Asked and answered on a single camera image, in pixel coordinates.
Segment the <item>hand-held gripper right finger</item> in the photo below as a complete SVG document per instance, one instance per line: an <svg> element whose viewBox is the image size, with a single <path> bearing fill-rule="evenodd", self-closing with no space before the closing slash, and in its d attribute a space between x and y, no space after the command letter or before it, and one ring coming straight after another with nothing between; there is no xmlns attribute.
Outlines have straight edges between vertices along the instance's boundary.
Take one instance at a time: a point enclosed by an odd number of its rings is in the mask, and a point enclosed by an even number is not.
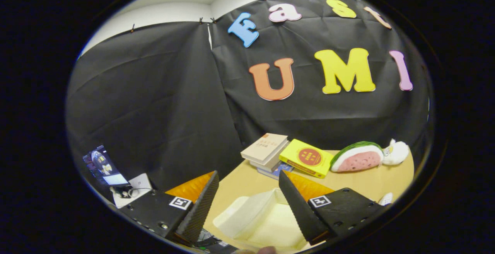
<svg viewBox="0 0 495 254"><path fill-rule="evenodd" d="M332 190L287 171L279 174L278 185L310 245L350 235L387 206L353 189Z"/></svg>

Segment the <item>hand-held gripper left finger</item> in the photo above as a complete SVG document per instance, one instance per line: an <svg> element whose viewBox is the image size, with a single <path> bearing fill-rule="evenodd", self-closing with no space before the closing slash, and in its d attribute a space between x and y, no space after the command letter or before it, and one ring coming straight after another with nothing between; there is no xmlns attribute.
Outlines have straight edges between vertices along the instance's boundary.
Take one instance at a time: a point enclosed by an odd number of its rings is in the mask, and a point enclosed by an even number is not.
<svg viewBox="0 0 495 254"><path fill-rule="evenodd" d="M157 236L192 246L198 240L219 187L216 170L166 192L150 189L119 211Z"/></svg>

